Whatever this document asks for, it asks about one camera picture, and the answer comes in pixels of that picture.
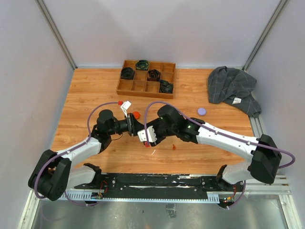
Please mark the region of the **orange earbud charging case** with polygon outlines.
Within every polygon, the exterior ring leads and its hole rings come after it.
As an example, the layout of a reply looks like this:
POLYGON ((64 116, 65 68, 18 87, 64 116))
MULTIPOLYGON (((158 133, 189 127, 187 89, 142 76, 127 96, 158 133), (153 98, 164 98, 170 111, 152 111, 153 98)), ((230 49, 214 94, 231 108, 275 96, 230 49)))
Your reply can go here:
POLYGON ((133 112, 133 115, 136 119, 139 119, 141 117, 140 113, 137 111, 133 112))

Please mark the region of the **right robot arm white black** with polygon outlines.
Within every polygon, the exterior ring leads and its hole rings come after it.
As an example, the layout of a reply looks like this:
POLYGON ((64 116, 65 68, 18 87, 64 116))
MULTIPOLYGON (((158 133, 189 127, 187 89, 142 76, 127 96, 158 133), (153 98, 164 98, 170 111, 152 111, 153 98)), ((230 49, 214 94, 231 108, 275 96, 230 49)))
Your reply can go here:
POLYGON ((224 131, 186 116, 169 103, 164 103, 157 115, 157 119, 144 122, 146 146, 175 135, 182 141, 215 146, 244 159, 239 164, 223 165, 219 169, 216 186, 220 190, 226 191, 233 184, 252 178, 265 184, 274 182, 282 155, 270 136, 262 134, 256 138, 224 131))

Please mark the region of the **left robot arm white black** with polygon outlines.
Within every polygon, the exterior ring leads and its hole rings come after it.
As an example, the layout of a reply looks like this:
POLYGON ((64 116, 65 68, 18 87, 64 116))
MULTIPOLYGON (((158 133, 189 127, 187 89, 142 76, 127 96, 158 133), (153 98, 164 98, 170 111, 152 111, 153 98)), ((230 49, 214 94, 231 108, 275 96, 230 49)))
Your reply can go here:
POLYGON ((111 110, 102 110, 96 125, 82 142, 58 152, 48 149, 42 153, 28 186, 39 199, 51 201, 59 199, 67 189, 80 185, 99 188, 102 171, 98 166, 86 163, 75 168, 75 165, 103 152, 112 142, 112 135, 127 132, 130 136, 136 136, 143 129, 144 125, 132 113, 118 120, 111 110))

